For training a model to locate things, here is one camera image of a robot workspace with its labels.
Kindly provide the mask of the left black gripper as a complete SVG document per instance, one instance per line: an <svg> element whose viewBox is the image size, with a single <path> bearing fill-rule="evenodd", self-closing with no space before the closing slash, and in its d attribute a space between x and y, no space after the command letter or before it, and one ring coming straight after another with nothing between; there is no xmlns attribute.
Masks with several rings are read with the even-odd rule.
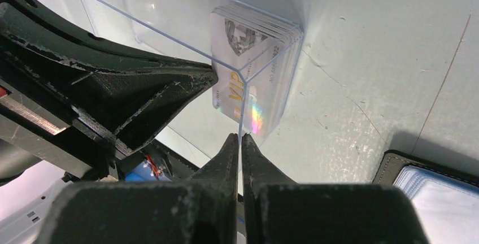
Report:
<svg viewBox="0 0 479 244"><path fill-rule="evenodd" d="M1 0L1 139L81 180L119 181L145 147L217 82L205 63L121 45L38 0Z"/></svg>

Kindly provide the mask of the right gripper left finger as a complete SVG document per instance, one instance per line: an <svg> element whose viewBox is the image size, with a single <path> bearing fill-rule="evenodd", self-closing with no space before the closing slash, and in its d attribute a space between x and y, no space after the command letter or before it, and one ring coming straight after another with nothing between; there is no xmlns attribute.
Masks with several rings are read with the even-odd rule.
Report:
<svg viewBox="0 0 479 244"><path fill-rule="evenodd" d="M236 243L237 134L180 181L79 182L65 187L37 243Z"/></svg>

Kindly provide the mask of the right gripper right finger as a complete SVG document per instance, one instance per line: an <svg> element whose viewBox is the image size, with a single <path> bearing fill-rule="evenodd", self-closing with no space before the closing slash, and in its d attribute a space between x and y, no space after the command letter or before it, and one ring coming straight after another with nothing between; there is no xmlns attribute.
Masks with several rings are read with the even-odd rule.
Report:
<svg viewBox="0 0 479 244"><path fill-rule="evenodd" d="M299 184L241 139L248 243L427 243L404 193L377 184Z"/></svg>

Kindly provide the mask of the clear plastic card tray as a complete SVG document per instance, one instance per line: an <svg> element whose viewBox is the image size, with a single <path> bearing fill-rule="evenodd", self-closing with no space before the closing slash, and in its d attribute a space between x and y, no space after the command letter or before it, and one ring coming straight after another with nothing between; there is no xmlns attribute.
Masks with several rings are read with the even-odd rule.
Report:
<svg viewBox="0 0 479 244"><path fill-rule="evenodd" d="M206 63L211 67L210 15L215 8L223 5L242 5L282 20L291 21L267 10L262 10L252 1L81 1L90 20L91 28L97 36L108 38L106 21L118 21L119 28L125 30L125 40L132 46L161 55ZM205 154L212 155L230 133L250 134L255 142L261 145L278 126L279 123L266 138L242 131L236 121L213 107L212 88L184 108L168 124L163 135L175 136L182 141L187 141L190 146Z"/></svg>

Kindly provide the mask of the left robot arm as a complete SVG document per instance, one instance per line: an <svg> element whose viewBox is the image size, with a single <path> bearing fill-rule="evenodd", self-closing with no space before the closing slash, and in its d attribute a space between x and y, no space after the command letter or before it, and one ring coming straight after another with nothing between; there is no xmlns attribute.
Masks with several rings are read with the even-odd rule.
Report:
<svg viewBox="0 0 479 244"><path fill-rule="evenodd" d="M31 243L63 184L121 179L140 152L217 76L205 63L124 46L38 0L1 0L1 185L49 162L53 180L1 191L1 242Z"/></svg>

